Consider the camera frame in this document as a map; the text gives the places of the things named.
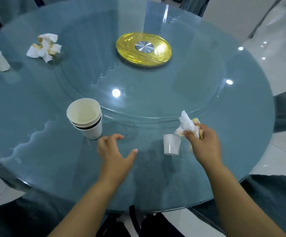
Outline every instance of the floor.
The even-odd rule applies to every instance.
[[[269,80],[274,95],[286,91],[286,8],[275,7],[255,36],[243,44],[259,62]],[[286,132],[276,133],[253,174],[286,175]],[[23,192],[7,187],[0,180],[0,205],[22,196]],[[186,237],[223,236],[200,221],[189,210],[164,213],[165,217]],[[132,236],[137,236],[128,216],[123,221]]]

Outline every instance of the used napkin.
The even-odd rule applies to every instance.
[[[52,60],[56,53],[61,52],[61,45],[56,44],[57,35],[46,33],[38,36],[39,45],[32,44],[27,56],[32,58],[42,57],[45,62]]]
[[[180,120],[180,127],[175,131],[176,135],[184,136],[183,131],[192,132],[196,138],[203,139],[203,130],[195,124],[200,123],[198,118],[191,120],[185,111],[182,111]]]

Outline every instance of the white wall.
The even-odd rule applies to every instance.
[[[203,19],[244,42],[276,0],[210,0]]]

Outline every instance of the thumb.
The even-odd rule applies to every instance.
[[[132,166],[133,161],[135,160],[135,156],[137,154],[137,149],[132,150],[129,155],[127,156],[126,160],[129,162],[129,164]]]
[[[192,132],[184,131],[183,134],[184,134],[185,137],[188,139],[188,141],[191,143],[192,148],[195,148],[200,140],[199,140],[198,138],[196,138],[196,137],[192,134]]]

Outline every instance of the silver metal center cap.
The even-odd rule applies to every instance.
[[[135,44],[135,49],[143,53],[151,53],[154,50],[154,46],[150,42],[139,41]]]

